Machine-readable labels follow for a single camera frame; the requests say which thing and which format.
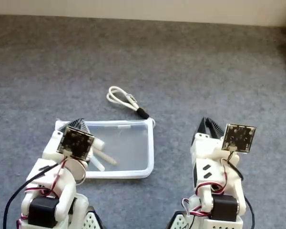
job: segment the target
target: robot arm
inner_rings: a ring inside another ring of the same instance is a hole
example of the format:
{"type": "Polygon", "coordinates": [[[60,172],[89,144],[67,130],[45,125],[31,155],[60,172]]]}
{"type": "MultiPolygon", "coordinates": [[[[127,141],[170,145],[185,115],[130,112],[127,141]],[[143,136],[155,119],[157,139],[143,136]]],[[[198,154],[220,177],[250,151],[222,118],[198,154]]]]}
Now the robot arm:
{"type": "Polygon", "coordinates": [[[242,229],[246,202],[235,168],[238,152],[250,150],[255,127],[228,124],[224,135],[211,119],[202,122],[191,146],[195,194],[183,199],[184,207],[184,202],[188,203],[186,214],[175,215],[167,228],[173,229],[184,220],[188,229],[242,229]],[[211,135],[206,134],[206,122],[207,127],[213,127],[211,135]]]}
{"type": "MultiPolygon", "coordinates": [[[[104,142],[82,131],[85,126],[76,123],[76,127],[67,124],[62,127],[64,132],[53,132],[42,158],[27,177],[31,180],[45,168],[52,167],[26,186],[18,223],[21,229],[82,229],[85,225],[102,229],[100,220],[85,219],[89,203],[85,196],[76,193],[76,181],[78,184],[84,181],[90,160],[98,162],[92,148],[102,148],[104,142]]],[[[96,166],[103,170],[100,163],[96,166]]],[[[98,218],[95,212],[90,215],[98,218]]]]}

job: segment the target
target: white wall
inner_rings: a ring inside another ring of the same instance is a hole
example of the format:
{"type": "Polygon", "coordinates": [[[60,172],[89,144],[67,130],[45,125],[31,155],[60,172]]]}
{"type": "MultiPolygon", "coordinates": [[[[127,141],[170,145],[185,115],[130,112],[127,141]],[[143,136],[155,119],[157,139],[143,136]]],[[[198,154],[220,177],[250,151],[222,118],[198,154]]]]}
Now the white wall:
{"type": "Polygon", "coordinates": [[[0,0],[0,14],[286,26],[286,0],[0,0]]]}

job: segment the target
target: white cable with black plug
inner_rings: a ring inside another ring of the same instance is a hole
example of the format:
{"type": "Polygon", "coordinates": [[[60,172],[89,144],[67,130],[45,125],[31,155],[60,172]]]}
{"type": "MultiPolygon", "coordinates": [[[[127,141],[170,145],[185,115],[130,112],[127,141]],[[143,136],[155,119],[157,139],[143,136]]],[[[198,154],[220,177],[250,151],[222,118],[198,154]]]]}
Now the white cable with black plug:
{"type": "Polygon", "coordinates": [[[151,119],[153,122],[153,127],[156,126],[156,122],[153,118],[149,116],[141,107],[139,107],[136,99],[133,97],[132,94],[127,93],[124,91],[122,88],[117,87],[117,86],[111,86],[108,90],[108,93],[106,95],[106,98],[109,102],[112,102],[114,104],[121,104],[123,106],[126,106],[132,110],[134,110],[142,119],[151,119]],[[127,102],[123,102],[121,99],[116,97],[114,94],[115,93],[122,93],[125,98],[128,100],[127,102]]]}

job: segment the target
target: transparent plastic container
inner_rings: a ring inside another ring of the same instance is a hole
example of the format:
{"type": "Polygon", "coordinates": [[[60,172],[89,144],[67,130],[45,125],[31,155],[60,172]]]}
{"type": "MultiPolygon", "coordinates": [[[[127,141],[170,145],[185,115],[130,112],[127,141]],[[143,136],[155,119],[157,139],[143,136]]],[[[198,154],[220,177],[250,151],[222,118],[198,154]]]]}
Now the transparent plastic container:
{"type": "MultiPolygon", "coordinates": [[[[56,121],[58,129],[68,121],[56,121]]],[[[91,134],[105,142],[103,152],[117,161],[111,165],[99,158],[105,171],[90,163],[87,178],[144,178],[153,170],[153,123],[151,120],[86,121],[91,134]]]]}

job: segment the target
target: gray carpet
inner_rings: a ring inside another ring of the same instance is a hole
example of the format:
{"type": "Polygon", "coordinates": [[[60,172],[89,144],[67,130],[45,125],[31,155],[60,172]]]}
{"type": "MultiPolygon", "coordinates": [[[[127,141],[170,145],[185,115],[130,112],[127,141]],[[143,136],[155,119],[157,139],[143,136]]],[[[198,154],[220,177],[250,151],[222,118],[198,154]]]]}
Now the gray carpet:
{"type": "MultiPolygon", "coordinates": [[[[256,125],[241,156],[256,228],[286,228],[286,31],[158,21],[0,16],[0,228],[5,204],[56,118],[135,119],[118,85],[156,120],[153,173],[78,188],[108,229],[164,229],[193,194],[190,141],[202,116],[256,125]]],[[[10,208],[15,228],[23,194],[10,208]]],[[[244,217],[250,228],[249,211],[244,217]]]]}

